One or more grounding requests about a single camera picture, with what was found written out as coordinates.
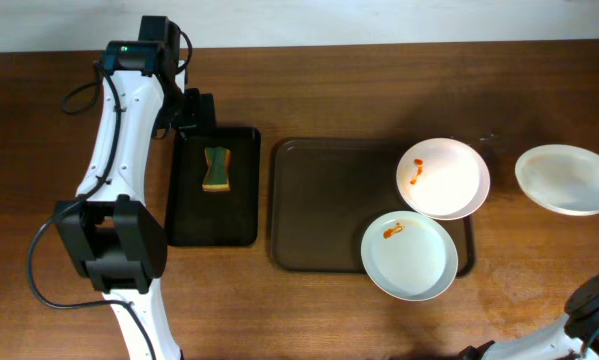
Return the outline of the pale blue plate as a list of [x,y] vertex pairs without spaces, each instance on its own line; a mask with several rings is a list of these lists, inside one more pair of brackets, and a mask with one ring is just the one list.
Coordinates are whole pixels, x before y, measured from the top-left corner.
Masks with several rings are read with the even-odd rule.
[[410,302],[444,293],[459,268],[449,233],[412,211],[393,211],[373,220],[363,234],[360,255],[366,274],[378,288]]

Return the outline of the green yellow sponge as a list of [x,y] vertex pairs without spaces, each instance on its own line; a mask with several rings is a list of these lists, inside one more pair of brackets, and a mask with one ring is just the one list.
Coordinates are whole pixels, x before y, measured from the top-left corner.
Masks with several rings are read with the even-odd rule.
[[231,151],[224,147],[206,147],[204,156],[207,170],[202,189],[205,192],[228,192]]

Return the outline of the cream white plate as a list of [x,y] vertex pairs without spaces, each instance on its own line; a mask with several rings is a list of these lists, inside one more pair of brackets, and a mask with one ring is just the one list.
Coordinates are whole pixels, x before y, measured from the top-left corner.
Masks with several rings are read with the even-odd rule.
[[569,216],[599,214],[599,155],[571,145],[550,144],[524,152],[515,176],[539,206]]

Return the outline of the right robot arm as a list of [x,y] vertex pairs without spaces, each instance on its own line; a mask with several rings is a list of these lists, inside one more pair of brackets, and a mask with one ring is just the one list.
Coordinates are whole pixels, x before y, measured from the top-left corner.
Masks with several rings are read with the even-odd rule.
[[579,287],[552,325],[513,342],[490,341],[460,359],[599,359],[599,275]]

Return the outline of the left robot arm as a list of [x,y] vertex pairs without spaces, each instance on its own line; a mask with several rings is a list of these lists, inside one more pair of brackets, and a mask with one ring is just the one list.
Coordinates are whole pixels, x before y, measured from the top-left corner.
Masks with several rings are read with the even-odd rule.
[[94,65],[103,101],[95,147],[73,201],[51,218],[82,278],[112,308],[133,359],[180,359],[161,278],[166,232],[145,206],[150,143],[159,132],[211,128],[214,99],[188,89],[179,58],[189,38],[165,16],[141,19],[135,41],[112,41]]

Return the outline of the pink white plate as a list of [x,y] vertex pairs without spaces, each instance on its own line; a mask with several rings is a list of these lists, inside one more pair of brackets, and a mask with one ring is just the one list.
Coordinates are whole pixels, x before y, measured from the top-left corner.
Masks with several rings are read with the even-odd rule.
[[442,221],[476,212],[491,186],[482,156],[450,138],[432,138],[410,147],[397,164],[395,179],[400,196],[410,208]]

